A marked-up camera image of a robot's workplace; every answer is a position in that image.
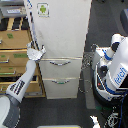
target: white robot body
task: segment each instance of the white robot body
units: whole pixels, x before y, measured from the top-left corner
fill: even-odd
[[[115,34],[112,37],[111,47],[101,48],[100,60],[94,62],[94,90],[97,95],[108,102],[123,96],[128,86],[124,84],[128,74],[128,37]]]

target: label sticker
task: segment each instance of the label sticker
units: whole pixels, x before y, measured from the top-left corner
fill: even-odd
[[[40,17],[49,17],[49,5],[47,3],[38,3],[37,8]]]
[[[128,71],[125,69],[125,67],[122,64],[119,64],[115,74],[112,77],[112,81],[114,82],[117,88],[121,86],[127,74]]]
[[[9,39],[13,38],[13,35],[11,33],[8,33],[7,36],[8,36]]]
[[[28,58],[26,53],[17,53],[13,55],[14,55],[14,58]]]

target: refrigerator door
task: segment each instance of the refrigerator door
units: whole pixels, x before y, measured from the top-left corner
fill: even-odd
[[[31,29],[32,11],[39,48],[47,50],[44,58],[83,56],[91,0],[24,1]]]

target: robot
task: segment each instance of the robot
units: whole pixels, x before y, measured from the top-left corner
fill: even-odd
[[[46,50],[38,51],[28,44],[26,72],[13,84],[9,85],[6,95],[0,96],[0,128],[15,128],[20,118],[19,104],[22,102],[25,91],[35,73],[36,62],[38,63]]]
[[[120,20],[128,34],[128,10]],[[110,47],[96,48],[93,63],[93,91],[102,104],[117,105],[128,90],[128,37],[114,34]]]

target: freezer drawer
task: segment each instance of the freezer drawer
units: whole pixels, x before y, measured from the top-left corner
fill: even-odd
[[[42,78],[79,77],[82,59],[41,61]]]
[[[77,98],[79,79],[43,80],[47,99]]]

